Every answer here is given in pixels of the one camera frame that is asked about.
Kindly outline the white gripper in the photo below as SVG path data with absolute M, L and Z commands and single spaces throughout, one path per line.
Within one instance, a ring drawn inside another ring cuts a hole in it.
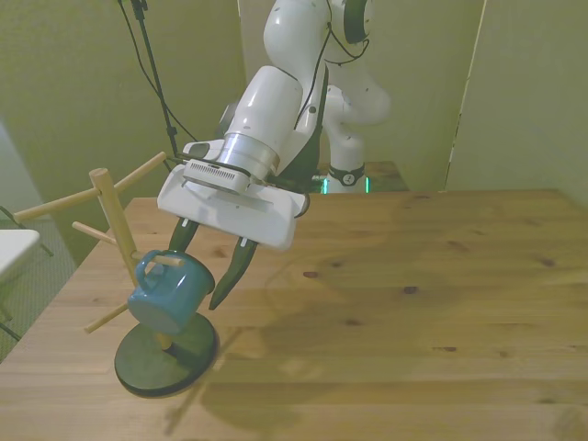
M 257 184 L 235 195 L 186 180 L 184 167 L 179 165 L 167 177 L 157 207 L 179 217 L 169 250 L 183 253 L 196 234 L 196 223 L 240 237 L 230 265 L 212 293 L 209 309 L 214 311 L 243 277 L 257 243 L 289 249 L 297 218 L 307 209 L 307 196 Z

